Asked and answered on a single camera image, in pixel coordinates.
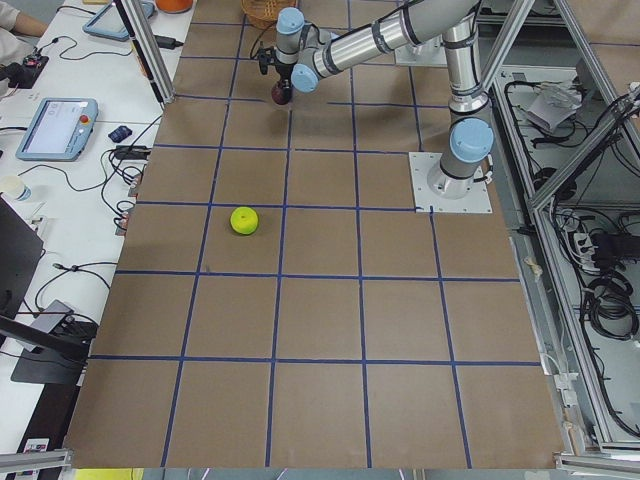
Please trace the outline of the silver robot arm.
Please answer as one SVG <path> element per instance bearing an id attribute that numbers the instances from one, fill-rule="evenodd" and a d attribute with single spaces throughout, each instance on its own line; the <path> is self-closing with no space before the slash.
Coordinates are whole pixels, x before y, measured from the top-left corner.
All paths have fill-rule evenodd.
<path id="1" fill-rule="evenodd" d="M 276 22 L 276 43 L 255 55 L 261 73 L 275 68 L 280 79 L 273 100 L 287 104 L 295 91 L 310 93 L 321 80 L 406 46 L 443 40 L 451 98 L 449 146 L 435 174 L 468 184 L 494 143 L 483 85 L 476 28 L 477 1 L 407 1 L 345 34 L 317 27 L 301 10 L 287 7 Z"/>

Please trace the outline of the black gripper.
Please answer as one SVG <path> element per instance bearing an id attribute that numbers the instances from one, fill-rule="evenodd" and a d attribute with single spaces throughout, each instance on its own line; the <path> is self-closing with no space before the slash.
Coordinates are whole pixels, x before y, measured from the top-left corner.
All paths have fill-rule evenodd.
<path id="1" fill-rule="evenodd" d="M 283 53 L 275 46 L 264 47 L 260 44 L 257 50 L 256 59 L 259 71 L 262 75 L 267 75 L 269 68 L 273 67 L 281 80 L 290 80 L 295 65 L 295 59 Z"/>

